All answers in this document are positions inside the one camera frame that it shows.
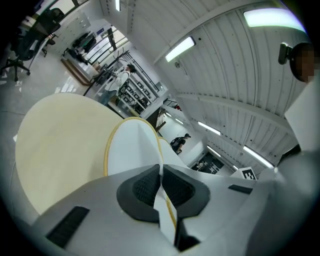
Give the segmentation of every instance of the black rectangular strip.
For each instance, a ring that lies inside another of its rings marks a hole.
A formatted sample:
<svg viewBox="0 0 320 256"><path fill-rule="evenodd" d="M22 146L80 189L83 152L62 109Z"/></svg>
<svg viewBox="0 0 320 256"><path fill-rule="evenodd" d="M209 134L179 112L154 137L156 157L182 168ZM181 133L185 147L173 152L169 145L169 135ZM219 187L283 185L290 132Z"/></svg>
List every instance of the black rectangular strip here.
<svg viewBox="0 0 320 256"><path fill-rule="evenodd" d="M239 186L239 185L234 185L234 184L230 185L228 187L228 189L235 190L235 191L238 191L238 192L241 192L241 193L245 193L245 194L248 194L248 195L253 190L253 188L251 188L251 187Z"/></svg>
<svg viewBox="0 0 320 256"><path fill-rule="evenodd" d="M81 206L74 207L46 238L57 246L64 248L89 211L89 209Z"/></svg>

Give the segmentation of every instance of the corrugated metal ceiling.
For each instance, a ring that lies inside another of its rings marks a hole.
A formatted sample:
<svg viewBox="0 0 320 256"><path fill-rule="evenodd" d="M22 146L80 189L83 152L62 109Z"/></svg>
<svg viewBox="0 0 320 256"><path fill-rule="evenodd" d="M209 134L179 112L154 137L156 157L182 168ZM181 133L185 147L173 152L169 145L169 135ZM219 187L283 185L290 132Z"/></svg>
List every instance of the corrugated metal ceiling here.
<svg viewBox="0 0 320 256"><path fill-rule="evenodd" d="M126 27L125 15L116 13L109 2L116 27ZM131 38L144 48L143 55L156 59L170 42L190 24L208 12L228 5L227 0L129 0L133 11ZM193 127L205 133L208 143L238 167L251 166L259 174L264 166L241 148L252 148L276 165L283 153L294 147L296 138L263 118L244 109L215 103L214 97L242 102L284 118L285 111L297 98L304 84L297 81L289 65L278 64L280 43L296 45L308 41L306 34L286 27L248 27L243 12L272 7L271 2L250 4L235 0L244 7L226 10L189 33L196 46L167 63L164 57L155 64L177 94L176 98ZM190 100L183 95L212 96L212 102ZM200 128L196 121L221 131L221 136Z"/></svg>

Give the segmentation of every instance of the person in white shirt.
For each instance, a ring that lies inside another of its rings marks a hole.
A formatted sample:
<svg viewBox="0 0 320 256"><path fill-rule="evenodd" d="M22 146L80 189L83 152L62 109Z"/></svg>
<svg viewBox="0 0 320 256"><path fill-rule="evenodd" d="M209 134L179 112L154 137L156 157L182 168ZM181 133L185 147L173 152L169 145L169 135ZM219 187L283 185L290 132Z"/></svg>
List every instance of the person in white shirt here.
<svg viewBox="0 0 320 256"><path fill-rule="evenodd" d="M124 71L115 74L116 78L111 82L111 85L104 87L104 93L99 98L99 102L105 106L108 105L110 99L118 93L119 88L129 79L131 73L135 73L136 68L132 64L128 64Z"/></svg>

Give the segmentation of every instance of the chair backrest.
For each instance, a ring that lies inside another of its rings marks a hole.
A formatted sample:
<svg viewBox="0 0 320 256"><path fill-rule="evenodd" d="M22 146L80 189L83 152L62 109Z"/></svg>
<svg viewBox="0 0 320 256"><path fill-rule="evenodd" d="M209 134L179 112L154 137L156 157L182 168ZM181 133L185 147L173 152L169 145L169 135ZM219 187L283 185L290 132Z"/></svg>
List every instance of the chair backrest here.
<svg viewBox="0 0 320 256"><path fill-rule="evenodd" d="M15 50L19 59L27 61L33 58L43 41L60 28L59 22L63 17L64 13L58 8L43 12L19 42Z"/></svg>

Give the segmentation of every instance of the fluorescent light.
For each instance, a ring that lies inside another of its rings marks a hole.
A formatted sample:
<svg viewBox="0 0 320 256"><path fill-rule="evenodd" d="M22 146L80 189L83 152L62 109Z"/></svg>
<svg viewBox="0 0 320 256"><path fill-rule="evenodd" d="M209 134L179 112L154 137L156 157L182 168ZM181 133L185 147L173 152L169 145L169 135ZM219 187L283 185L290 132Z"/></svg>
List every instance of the fluorescent light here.
<svg viewBox="0 0 320 256"><path fill-rule="evenodd" d="M214 151L211 147L207 146L208 149L210 149L213 153L215 153L218 157L221 157L216 151Z"/></svg>
<svg viewBox="0 0 320 256"><path fill-rule="evenodd" d="M280 26L306 32L300 21L286 9L268 8L246 11L245 20L249 27Z"/></svg>
<svg viewBox="0 0 320 256"><path fill-rule="evenodd" d="M182 54L184 51L188 50L195 44L196 43L191 36L187 37L165 56L166 61L169 62L173 60L175 57Z"/></svg>
<svg viewBox="0 0 320 256"><path fill-rule="evenodd" d="M243 149L245 151L247 151L251 156L253 156L256 159L258 159L261 163L263 163L267 167L269 167L269 168L273 168L274 167L274 165L272 163L270 163L268 160L264 159L261 155L259 155L258 153L254 152L252 149L248 148L247 146L244 146Z"/></svg>
<svg viewBox="0 0 320 256"><path fill-rule="evenodd" d="M175 119L175 120L177 120L177 121L178 121L180 124L182 124L182 125L184 124L183 122L181 122L181 121L180 121L180 120L178 120L178 119Z"/></svg>
<svg viewBox="0 0 320 256"><path fill-rule="evenodd" d="M115 9L120 12L120 0L115 0Z"/></svg>
<svg viewBox="0 0 320 256"><path fill-rule="evenodd" d="M213 133L215 133L215 134L221 135L221 132L220 132L220 131L218 131L218 130L216 130L216 129L213 129L212 127L210 127L210 126L208 126L208 125L206 125L206 124L204 124L204 123L202 123L202 122L198 122L198 124L199 124L200 126L203 126L203 127L206 128L206 129L210 130L211 132L213 132Z"/></svg>

